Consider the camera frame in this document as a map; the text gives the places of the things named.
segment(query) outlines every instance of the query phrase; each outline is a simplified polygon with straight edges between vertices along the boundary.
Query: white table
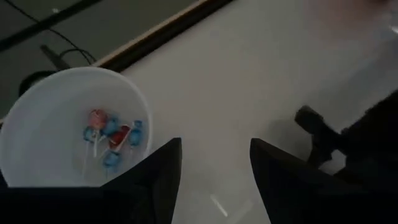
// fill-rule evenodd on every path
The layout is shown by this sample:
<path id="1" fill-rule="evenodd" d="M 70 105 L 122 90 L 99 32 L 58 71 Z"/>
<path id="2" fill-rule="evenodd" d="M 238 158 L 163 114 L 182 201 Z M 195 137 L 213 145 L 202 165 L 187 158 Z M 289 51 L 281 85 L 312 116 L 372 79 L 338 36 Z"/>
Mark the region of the white table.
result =
<path id="1" fill-rule="evenodd" d="M 367 1 L 236 0 L 125 70 L 154 111 L 154 148 L 182 137 L 173 223 L 269 223 L 250 139 L 306 159 L 300 106 L 340 129 L 397 88 L 385 15 Z"/>

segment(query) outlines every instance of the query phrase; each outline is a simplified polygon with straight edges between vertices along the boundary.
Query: black cable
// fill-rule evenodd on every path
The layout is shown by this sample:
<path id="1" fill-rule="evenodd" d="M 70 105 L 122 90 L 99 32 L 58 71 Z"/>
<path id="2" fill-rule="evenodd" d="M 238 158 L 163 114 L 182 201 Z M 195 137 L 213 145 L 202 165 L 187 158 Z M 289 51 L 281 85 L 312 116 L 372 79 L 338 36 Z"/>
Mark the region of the black cable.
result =
<path id="1" fill-rule="evenodd" d="M 92 54 L 90 54 L 87 50 L 83 50 L 83 49 L 68 49 L 68 50 L 64 50 L 63 52 L 60 53 L 60 58 L 62 58 L 63 56 L 65 56 L 67 53 L 70 52 L 79 52 L 81 54 L 87 54 L 88 56 L 90 56 L 90 59 L 92 59 L 93 63 L 96 62 L 96 59 L 94 58 L 94 56 L 92 56 Z"/>
<path id="2" fill-rule="evenodd" d="M 33 16 L 29 15 L 28 13 L 26 13 L 25 11 L 23 11 L 21 8 L 19 8 L 18 6 L 16 6 L 12 1 L 10 0 L 4 0 L 8 5 L 10 5 L 11 7 L 13 7 L 15 10 L 19 11 L 21 14 L 23 14 L 24 16 L 28 17 L 29 19 L 31 19 L 32 21 L 39 23 L 40 21 L 37 20 L 36 18 L 34 18 Z M 74 46 L 74 48 L 78 49 L 76 51 L 79 51 L 81 53 L 81 55 L 86 59 L 86 61 L 91 64 L 90 60 L 88 59 L 88 57 L 85 55 L 89 55 L 91 58 L 95 59 L 92 54 L 90 54 L 88 51 L 83 50 L 81 48 L 79 48 L 76 44 L 74 44 L 71 40 L 69 40 L 67 37 L 65 37 L 64 35 L 62 35 L 61 33 L 59 33 L 56 30 L 53 29 L 48 29 L 49 31 L 53 32 L 54 34 L 57 34 L 59 37 L 61 37 L 63 40 L 65 40 L 66 42 L 68 42 L 70 45 Z"/>

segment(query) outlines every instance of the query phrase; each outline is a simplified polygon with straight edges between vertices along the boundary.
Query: cable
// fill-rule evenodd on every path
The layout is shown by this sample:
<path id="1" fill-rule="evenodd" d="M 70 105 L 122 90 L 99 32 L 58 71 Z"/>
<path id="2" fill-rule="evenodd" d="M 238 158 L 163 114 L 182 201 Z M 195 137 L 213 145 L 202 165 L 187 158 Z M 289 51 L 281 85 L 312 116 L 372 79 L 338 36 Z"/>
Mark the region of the cable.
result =
<path id="1" fill-rule="evenodd" d="M 60 58 L 62 58 L 63 56 L 65 56 L 67 53 L 70 52 L 74 52 L 77 51 L 81 54 L 87 54 L 88 56 L 90 56 L 90 59 L 94 62 L 96 62 L 96 59 L 94 58 L 94 56 L 92 56 L 92 54 L 90 54 L 87 50 L 83 50 L 83 49 L 68 49 L 68 50 L 64 50 L 63 52 L 60 53 Z"/>
<path id="2" fill-rule="evenodd" d="M 21 14 L 23 14 L 24 16 L 28 17 L 29 19 L 31 19 L 32 21 L 39 23 L 40 21 L 37 20 L 36 18 L 34 18 L 33 16 L 29 15 L 28 13 L 26 13 L 25 11 L 23 11 L 21 8 L 19 8 L 18 6 L 16 6 L 12 1 L 10 0 L 4 0 L 8 5 L 10 5 L 11 7 L 13 7 L 15 10 L 19 11 Z M 90 60 L 88 59 L 88 57 L 86 56 L 89 55 L 91 57 L 91 59 L 95 60 L 95 58 L 92 56 L 92 54 L 90 54 L 88 51 L 83 50 L 81 48 L 79 48 L 76 44 L 74 44 L 71 40 L 69 40 L 67 37 L 65 37 L 64 35 L 62 35 L 61 33 L 59 33 L 56 30 L 53 30 L 51 28 L 48 28 L 47 30 L 53 32 L 54 34 L 57 34 L 59 37 L 61 37 L 63 40 L 65 40 L 66 42 L 68 42 L 70 45 L 74 46 L 74 48 L 76 49 L 75 51 L 79 51 L 81 53 L 81 55 L 86 59 L 86 61 L 91 64 Z"/>

